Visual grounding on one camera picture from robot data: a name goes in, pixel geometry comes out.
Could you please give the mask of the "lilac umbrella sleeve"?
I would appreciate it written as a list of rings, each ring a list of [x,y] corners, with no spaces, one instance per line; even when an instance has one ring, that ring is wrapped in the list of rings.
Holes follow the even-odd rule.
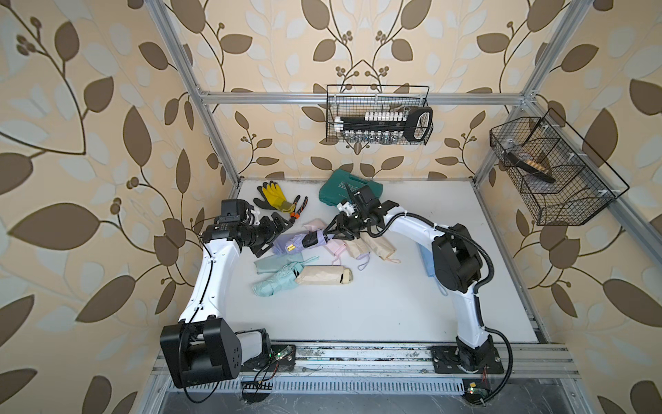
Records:
[[[303,239],[307,236],[303,233],[291,233],[280,235],[272,245],[274,255],[294,255],[304,250]]]

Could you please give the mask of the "mint green umbrella sleeve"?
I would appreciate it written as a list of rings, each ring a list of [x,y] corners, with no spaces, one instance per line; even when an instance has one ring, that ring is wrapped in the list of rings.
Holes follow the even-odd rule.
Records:
[[[301,253],[296,253],[294,255],[271,255],[258,259],[254,265],[257,274],[275,274],[282,267],[290,265],[291,263],[306,265],[315,262],[318,259],[318,255],[306,259]]]

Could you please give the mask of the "lilac umbrella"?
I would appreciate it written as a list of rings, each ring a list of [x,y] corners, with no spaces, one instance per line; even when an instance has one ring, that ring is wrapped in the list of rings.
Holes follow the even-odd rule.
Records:
[[[307,248],[325,246],[329,242],[329,236],[321,229],[307,233],[298,233],[286,244],[288,253],[296,253]]]

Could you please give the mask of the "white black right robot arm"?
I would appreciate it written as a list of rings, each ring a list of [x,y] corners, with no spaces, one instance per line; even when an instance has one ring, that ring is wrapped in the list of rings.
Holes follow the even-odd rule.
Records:
[[[379,238],[391,230],[418,243],[432,255],[434,277],[451,294],[458,321],[457,354],[451,361],[466,372],[476,372],[494,360],[494,329],[485,326],[479,289],[492,281],[491,257],[461,224],[444,227],[399,204],[384,203],[369,186],[348,191],[339,214],[320,232],[320,240],[351,241],[366,234]]]

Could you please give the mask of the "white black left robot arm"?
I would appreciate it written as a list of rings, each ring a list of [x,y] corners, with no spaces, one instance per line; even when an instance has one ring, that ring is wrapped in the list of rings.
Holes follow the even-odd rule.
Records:
[[[241,250],[261,257],[291,227],[279,213],[255,222],[253,212],[217,217],[202,234],[203,259],[196,284],[177,324],[160,334],[160,348],[174,386],[230,381],[243,369],[264,369],[274,362],[265,329],[234,331],[225,320],[229,281]]]

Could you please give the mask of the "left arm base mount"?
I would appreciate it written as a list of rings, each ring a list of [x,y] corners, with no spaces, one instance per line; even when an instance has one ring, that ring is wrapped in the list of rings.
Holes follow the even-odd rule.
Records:
[[[242,373],[274,370],[279,365],[279,372],[291,372],[296,365],[297,347],[293,343],[270,344],[257,357],[250,359],[241,367]]]

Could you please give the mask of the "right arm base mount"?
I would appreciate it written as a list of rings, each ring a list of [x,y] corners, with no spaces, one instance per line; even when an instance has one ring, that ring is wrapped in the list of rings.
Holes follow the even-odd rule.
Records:
[[[462,341],[430,349],[436,374],[503,374],[500,355],[491,341],[471,348]]]

